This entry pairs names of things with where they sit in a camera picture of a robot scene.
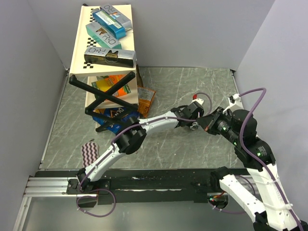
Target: blue box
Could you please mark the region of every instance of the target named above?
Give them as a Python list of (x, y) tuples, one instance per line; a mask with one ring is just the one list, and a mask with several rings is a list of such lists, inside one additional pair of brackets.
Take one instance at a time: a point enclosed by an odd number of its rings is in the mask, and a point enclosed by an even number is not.
[(112, 18), (114, 18), (118, 23), (120, 23), (125, 28), (126, 31), (131, 30), (133, 28), (131, 20), (127, 18), (125, 15), (123, 15), (120, 11), (118, 11), (111, 4), (105, 4), (103, 6), (100, 6), (100, 9), (105, 11)]
[(105, 11), (101, 10), (92, 13), (94, 19), (104, 26), (116, 38), (120, 39), (126, 36), (125, 28), (120, 25), (114, 18), (112, 18)]
[(90, 35), (101, 47), (122, 49), (121, 43), (114, 38), (107, 29), (104, 29), (99, 23), (92, 22), (86, 25), (87, 33)]

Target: product box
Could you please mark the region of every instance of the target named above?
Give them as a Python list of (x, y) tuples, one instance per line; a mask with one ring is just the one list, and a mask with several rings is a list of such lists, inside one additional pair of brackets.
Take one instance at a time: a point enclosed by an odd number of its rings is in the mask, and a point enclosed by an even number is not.
[(114, 8), (111, 4), (105, 4), (103, 6), (100, 6), (100, 9), (105, 11), (111, 17), (113, 17), (118, 23), (120, 23), (125, 28), (126, 31), (131, 30), (133, 28), (131, 20), (127, 18), (124, 14), (122, 14), (120, 11), (118, 11), (116, 8)]
[[(92, 87), (95, 87), (101, 91), (108, 91), (114, 84), (120, 81), (125, 75), (112, 75), (112, 76), (97, 76), (97, 81), (92, 82)], [(116, 91), (113, 96), (120, 97), (131, 93), (128, 84), (125, 84), (118, 91)]]
[(88, 47), (84, 54), (85, 61), (92, 64), (134, 67), (136, 52), (101, 47)]
[(105, 27), (116, 39), (126, 36), (125, 28), (105, 11), (92, 11), (93, 18)]
[(121, 49), (121, 43), (113, 37), (107, 30), (105, 30), (99, 23), (92, 22), (86, 25), (87, 33), (90, 35), (101, 47)]

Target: white wall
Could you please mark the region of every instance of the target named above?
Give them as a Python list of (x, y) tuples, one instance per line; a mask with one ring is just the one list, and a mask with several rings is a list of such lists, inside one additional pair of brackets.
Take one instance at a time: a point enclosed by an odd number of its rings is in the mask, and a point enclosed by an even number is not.
[(26, 0), (0, 1), (0, 230), (39, 166), (64, 67)]
[(141, 66), (236, 70), (274, 0), (28, 0), (66, 67), (80, 7), (130, 3)]
[[(235, 79), (239, 91), (266, 87), (255, 112), (258, 133), (269, 143), (295, 212), (307, 221), (308, 1), (275, 1)], [(251, 108), (259, 95), (245, 96)]]

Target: box label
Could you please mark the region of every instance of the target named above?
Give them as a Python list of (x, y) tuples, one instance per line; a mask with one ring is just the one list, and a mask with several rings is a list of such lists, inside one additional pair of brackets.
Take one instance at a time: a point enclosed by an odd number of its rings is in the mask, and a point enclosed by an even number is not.
[(102, 11), (96, 13), (107, 25), (115, 25), (116, 28), (120, 29), (122, 26), (119, 23), (114, 22), (111, 18), (109, 18)]

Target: marble floor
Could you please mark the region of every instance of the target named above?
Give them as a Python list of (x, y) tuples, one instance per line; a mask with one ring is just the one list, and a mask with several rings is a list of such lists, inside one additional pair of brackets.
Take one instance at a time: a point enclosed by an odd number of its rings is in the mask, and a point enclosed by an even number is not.
[[(156, 90), (149, 117), (173, 107), (189, 104), (195, 92), (208, 93), (213, 109), (228, 105), (228, 96), (236, 93), (229, 69), (141, 67), (145, 87)], [(84, 114), (85, 91), (66, 84), (53, 127), (42, 169), (76, 169), (82, 167), (81, 146), (93, 140), (103, 153), (114, 134), (97, 133), (95, 122)], [(203, 107), (209, 103), (204, 98)], [(113, 168), (216, 168), (243, 167), (233, 146), (221, 136), (209, 135), (201, 129), (164, 130), (147, 136), (134, 154), (117, 161)]]

